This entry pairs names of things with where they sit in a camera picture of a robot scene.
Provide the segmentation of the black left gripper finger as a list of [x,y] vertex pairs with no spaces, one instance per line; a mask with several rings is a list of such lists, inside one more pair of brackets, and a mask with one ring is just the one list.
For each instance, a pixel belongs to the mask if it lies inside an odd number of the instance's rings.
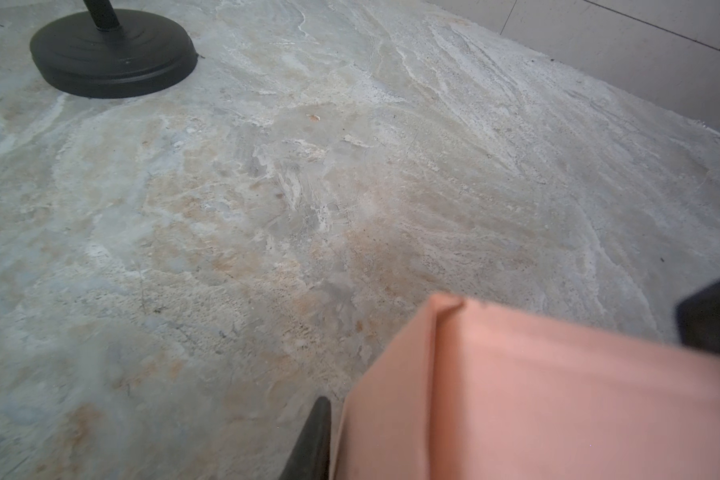
[[331,402],[320,396],[312,406],[279,479],[328,480],[331,428]]

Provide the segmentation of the pink paper box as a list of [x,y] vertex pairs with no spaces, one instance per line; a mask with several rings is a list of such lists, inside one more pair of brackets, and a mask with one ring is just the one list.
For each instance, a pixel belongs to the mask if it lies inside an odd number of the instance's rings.
[[436,294],[347,396],[336,479],[720,479],[720,357]]

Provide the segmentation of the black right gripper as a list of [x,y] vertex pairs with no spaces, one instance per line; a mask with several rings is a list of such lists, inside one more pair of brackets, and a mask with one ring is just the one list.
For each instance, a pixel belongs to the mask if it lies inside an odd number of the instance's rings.
[[720,280],[682,300],[675,320],[682,345],[720,355]]

